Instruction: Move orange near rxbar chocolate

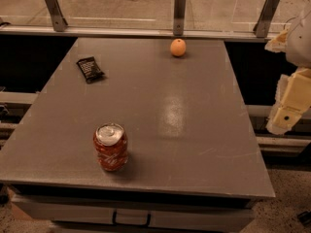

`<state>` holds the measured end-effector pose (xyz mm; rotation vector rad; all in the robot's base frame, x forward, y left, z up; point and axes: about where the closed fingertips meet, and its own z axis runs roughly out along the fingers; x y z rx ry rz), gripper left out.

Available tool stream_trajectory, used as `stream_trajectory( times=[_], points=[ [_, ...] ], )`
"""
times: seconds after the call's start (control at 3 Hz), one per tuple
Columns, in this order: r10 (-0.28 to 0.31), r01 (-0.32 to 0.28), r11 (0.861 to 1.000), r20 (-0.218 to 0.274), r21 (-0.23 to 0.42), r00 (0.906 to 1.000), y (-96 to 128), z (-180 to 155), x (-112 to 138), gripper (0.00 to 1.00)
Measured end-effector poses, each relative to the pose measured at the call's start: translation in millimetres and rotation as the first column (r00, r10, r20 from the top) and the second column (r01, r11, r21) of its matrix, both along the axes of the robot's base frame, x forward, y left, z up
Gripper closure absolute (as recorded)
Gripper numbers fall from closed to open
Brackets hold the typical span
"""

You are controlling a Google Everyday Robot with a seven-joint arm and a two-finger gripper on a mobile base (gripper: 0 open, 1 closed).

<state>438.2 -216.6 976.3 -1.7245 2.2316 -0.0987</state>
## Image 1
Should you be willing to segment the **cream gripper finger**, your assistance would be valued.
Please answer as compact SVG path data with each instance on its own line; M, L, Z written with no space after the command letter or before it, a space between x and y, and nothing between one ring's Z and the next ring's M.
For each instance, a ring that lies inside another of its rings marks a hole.
M271 52L284 52L287 44L288 29L282 30L276 37L268 41L265 49Z
M310 107L311 69L300 67L290 76L282 74L266 129L274 135L283 135L292 130Z

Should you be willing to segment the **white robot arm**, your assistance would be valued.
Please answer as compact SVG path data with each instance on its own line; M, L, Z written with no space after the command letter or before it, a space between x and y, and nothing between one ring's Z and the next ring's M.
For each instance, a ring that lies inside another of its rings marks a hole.
M267 130L275 135L290 131L311 107L311 4L264 47L284 52L286 60L297 67L282 75L277 83L275 103L268 116Z

